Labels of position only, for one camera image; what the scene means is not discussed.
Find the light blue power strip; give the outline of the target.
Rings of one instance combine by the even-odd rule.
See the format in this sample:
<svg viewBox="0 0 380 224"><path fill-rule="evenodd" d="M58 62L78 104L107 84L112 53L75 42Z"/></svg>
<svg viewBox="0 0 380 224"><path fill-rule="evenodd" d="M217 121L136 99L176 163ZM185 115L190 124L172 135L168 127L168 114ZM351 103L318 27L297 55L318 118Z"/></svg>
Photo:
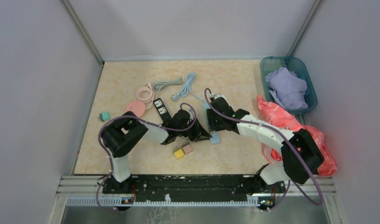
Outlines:
<svg viewBox="0 0 380 224"><path fill-rule="evenodd" d="M204 110L204 116L206 119L206 124L208 127L208 132L211 135L210 142L212 145L217 145L220 143L220 136L217 132L215 132L211 129L211 125L209 123L208 116L207 116L207 112L209 109L210 109L210 107L208 106L208 104L206 102L204 102L203 103L203 110Z"/></svg>

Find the pink brown charger plug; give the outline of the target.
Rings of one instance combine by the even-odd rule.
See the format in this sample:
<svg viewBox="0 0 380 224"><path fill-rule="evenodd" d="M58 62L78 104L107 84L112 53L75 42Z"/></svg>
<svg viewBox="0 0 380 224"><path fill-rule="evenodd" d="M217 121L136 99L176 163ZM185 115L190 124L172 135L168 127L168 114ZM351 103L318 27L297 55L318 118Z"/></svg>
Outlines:
<svg viewBox="0 0 380 224"><path fill-rule="evenodd" d="M191 146L191 144L189 142L186 142L184 143L182 146L181 146L184 154L190 154L193 152L193 148Z"/></svg>

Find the black power strip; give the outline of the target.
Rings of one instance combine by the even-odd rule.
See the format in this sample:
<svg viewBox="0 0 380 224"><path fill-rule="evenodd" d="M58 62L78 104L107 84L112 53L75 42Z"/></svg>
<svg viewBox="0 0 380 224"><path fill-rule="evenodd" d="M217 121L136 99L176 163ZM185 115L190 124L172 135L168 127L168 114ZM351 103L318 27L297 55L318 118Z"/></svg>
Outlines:
<svg viewBox="0 0 380 224"><path fill-rule="evenodd" d="M169 111L167 110L166 105L164 104L163 100L161 98L157 98L153 100L153 105L155 109L157 110L160 118L162 119L163 122L166 122L170 119L172 119Z"/></svg>

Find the teal USB charger plug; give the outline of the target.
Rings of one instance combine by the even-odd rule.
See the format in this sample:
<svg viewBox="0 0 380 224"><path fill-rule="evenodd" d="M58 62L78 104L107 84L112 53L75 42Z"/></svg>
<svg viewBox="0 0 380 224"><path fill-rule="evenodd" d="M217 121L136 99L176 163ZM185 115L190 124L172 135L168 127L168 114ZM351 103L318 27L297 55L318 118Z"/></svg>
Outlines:
<svg viewBox="0 0 380 224"><path fill-rule="evenodd" d="M110 119L110 113L109 112L102 112L99 114L99 120L102 122L106 122Z"/></svg>

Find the green USB charger plug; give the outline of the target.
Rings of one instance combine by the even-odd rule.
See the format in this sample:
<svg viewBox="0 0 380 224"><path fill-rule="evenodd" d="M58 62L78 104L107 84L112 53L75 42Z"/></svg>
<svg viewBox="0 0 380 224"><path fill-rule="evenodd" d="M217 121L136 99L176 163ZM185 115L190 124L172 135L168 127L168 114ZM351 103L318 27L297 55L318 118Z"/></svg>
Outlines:
<svg viewBox="0 0 380 224"><path fill-rule="evenodd" d="M207 122L207 124L209 124L209 110L210 110L210 108L206 108L205 110L204 110L204 115L205 115L205 120L206 120L206 122Z"/></svg>

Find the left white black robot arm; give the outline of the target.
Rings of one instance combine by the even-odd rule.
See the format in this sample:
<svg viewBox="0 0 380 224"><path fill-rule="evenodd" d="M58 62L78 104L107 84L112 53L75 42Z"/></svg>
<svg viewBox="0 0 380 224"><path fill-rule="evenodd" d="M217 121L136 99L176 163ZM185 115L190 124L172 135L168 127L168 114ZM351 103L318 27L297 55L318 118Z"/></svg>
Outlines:
<svg viewBox="0 0 380 224"><path fill-rule="evenodd" d="M183 109L160 125L142 120L131 111L104 124L98 133L98 141L108 154L115 189L120 193L131 189L128 154L141 139L167 145L177 137L198 142L210 139L211 134L201 126L194 114Z"/></svg>

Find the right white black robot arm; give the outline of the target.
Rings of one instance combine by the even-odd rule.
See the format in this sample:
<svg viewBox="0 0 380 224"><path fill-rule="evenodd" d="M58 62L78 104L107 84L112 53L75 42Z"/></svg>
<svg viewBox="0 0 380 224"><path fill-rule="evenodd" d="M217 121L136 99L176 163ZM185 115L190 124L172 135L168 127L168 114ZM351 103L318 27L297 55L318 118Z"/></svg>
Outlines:
<svg viewBox="0 0 380 224"><path fill-rule="evenodd" d="M220 129L256 139L281 154L280 162L267 164L256 173L255 187L258 191L268 192L273 184L287 180L304 184L323 163L324 157L307 130L278 128L248 111L234 111L222 94L212 95L209 99L215 115L212 121Z"/></svg>

